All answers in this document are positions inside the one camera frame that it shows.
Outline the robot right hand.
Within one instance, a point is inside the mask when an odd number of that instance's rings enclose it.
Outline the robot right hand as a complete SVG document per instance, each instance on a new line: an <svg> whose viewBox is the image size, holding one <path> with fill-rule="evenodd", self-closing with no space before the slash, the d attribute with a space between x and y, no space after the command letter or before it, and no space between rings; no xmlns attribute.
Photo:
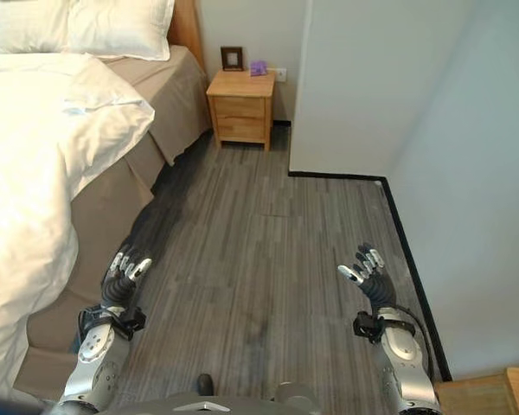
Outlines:
<svg viewBox="0 0 519 415"><path fill-rule="evenodd" d="M352 265L339 265L337 272L360 289L374 312L394 307L397 304L394 283L380 253L369 243L362 243L357 247L355 258Z"/></svg>

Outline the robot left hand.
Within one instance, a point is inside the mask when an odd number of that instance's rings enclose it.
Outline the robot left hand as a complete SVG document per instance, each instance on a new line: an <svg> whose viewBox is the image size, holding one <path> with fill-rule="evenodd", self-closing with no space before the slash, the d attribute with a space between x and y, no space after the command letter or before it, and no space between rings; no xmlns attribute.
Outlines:
<svg viewBox="0 0 519 415"><path fill-rule="evenodd" d="M102 279L101 306L127 309L151 265L146 252L128 244L121 246Z"/></svg>

